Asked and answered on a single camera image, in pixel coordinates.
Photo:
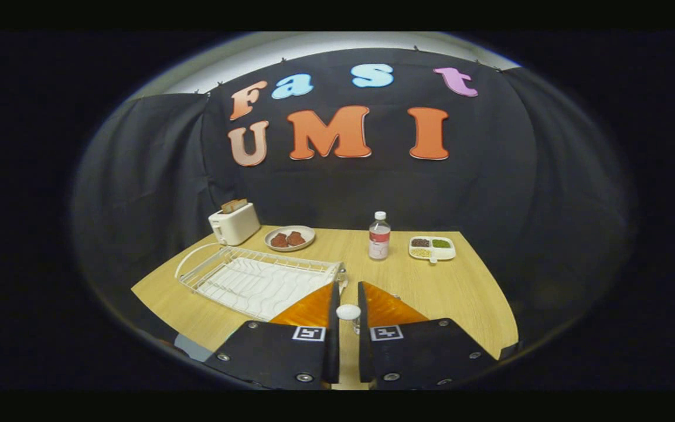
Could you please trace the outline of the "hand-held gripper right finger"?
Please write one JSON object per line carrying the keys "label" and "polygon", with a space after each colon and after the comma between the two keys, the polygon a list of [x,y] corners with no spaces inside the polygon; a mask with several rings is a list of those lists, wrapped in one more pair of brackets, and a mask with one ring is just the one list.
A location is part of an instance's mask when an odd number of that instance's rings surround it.
{"label": "hand-held gripper right finger", "polygon": [[372,390],[461,387],[498,361],[450,318],[428,319],[377,286],[358,285],[359,379]]}

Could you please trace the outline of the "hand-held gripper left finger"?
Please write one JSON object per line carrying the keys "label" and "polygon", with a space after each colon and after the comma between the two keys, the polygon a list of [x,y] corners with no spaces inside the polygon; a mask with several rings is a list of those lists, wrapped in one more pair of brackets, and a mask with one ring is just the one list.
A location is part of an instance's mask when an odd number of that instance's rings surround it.
{"label": "hand-held gripper left finger", "polygon": [[244,322],[203,363],[255,388],[329,389],[339,382],[339,304],[330,281],[268,322]]}

